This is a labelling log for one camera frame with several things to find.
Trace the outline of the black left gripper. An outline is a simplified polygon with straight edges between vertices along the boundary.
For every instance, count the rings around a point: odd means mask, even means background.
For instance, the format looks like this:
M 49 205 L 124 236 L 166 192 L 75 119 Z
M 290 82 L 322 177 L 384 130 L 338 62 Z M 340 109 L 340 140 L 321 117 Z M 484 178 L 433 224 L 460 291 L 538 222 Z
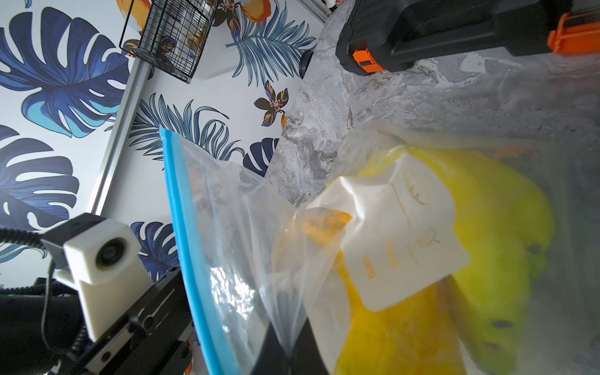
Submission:
M 180 268 L 169 270 L 59 374 L 184 374 L 195 334 Z

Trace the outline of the clear bag with banana peel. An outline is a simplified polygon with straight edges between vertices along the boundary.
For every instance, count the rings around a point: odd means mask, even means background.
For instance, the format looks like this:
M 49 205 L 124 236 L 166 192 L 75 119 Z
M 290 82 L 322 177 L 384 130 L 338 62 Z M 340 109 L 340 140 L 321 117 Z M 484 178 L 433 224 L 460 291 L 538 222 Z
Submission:
M 161 131 L 210 374 L 597 374 L 599 61 L 318 74 L 263 178 Z

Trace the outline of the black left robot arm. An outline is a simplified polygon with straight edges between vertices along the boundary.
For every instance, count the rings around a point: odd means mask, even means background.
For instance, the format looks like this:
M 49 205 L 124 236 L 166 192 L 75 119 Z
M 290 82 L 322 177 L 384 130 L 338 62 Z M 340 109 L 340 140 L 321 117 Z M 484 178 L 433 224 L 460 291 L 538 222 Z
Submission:
M 180 269 L 172 268 L 135 302 L 105 302 L 97 338 L 75 291 L 1 291 L 3 374 L 187 374 L 194 328 Z

